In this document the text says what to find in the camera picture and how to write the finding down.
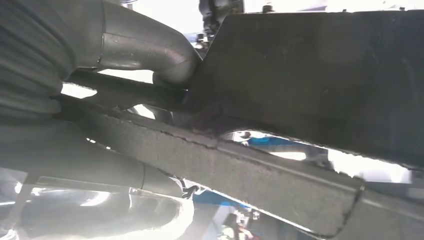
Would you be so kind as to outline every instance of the black metal plate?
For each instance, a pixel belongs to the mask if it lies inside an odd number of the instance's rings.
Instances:
[[[219,105],[244,121],[232,128],[422,168],[423,25],[420,10],[230,15],[186,103]]]

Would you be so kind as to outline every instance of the gray metal surface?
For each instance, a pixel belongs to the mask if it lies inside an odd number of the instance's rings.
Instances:
[[[364,190],[359,180],[126,111],[65,96],[61,102],[61,117],[88,137],[303,226],[316,237],[415,240],[424,233],[420,205]],[[385,235],[391,238],[380,238]]]

